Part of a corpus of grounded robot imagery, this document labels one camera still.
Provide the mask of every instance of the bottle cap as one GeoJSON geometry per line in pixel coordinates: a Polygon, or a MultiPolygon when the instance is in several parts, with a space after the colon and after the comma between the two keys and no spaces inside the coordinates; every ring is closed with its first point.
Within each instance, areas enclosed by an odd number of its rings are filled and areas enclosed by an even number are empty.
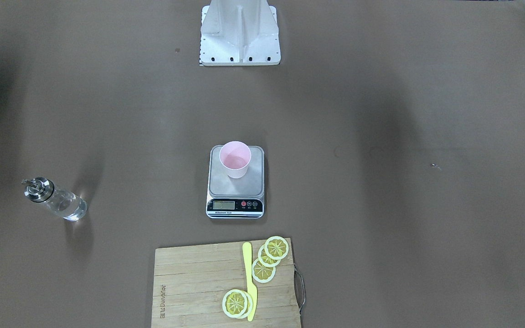
{"type": "Polygon", "coordinates": [[[35,203],[48,200],[50,196],[52,196],[52,193],[54,193],[54,183],[45,177],[23,180],[21,184],[26,187],[23,194],[26,195],[27,199],[35,203]]]}

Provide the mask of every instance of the metal mount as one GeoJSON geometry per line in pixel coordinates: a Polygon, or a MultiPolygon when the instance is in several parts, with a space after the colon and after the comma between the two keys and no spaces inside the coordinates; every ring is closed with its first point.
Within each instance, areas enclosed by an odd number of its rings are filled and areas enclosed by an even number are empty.
{"type": "Polygon", "coordinates": [[[281,62],[277,9],[267,0],[212,0],[202,8],[200,65],[281,62]]]}

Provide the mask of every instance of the cutting board handle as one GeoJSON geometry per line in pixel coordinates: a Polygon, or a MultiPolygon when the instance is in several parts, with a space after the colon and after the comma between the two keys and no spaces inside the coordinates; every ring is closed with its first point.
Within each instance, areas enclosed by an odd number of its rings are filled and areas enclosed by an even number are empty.
{"type": "Polygon", "coordinates": [[[297,304],[299,306],[299,315],[303,315],[303,305],[305,305],[305,301],[306,301],[305,281],[303,279],[303,275],[297,269],[297,264],[293,263],[293,268],[295,270],[294,278],[299,277],[299,285],[301,286],[300,293],[299,293],[297,289],[297,284],[295,284],[295,297],[297,298],[297,304]]]}

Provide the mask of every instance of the engraved logo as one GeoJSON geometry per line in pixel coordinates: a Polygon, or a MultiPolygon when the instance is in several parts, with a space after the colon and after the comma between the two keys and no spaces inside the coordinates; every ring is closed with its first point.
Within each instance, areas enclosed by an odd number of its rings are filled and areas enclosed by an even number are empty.
{"type": "Polygon", "coordinates": [[[159,307],[161,308],[159,312],[159,318],[164,319],[165,318],[165,285],[161,285],[161,303],[159,303],[159,307]]]}

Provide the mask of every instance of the wooden cutting board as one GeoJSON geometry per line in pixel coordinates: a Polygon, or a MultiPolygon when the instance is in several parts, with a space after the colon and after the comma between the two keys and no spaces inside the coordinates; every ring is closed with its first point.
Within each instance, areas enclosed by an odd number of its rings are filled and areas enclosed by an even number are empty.
{"type": "MultiPolygon", "coordinates": [[[[230,289],[246,290],[242,243],[159,248],[155,250],[152,328],[301,328],[294,291],[293,253],[277,266],[275,277],[258,288],[252,322],[228,318],[222,298],[230,289]]],[[[265,241],[252,243],[252,260],[265,241]]]]}

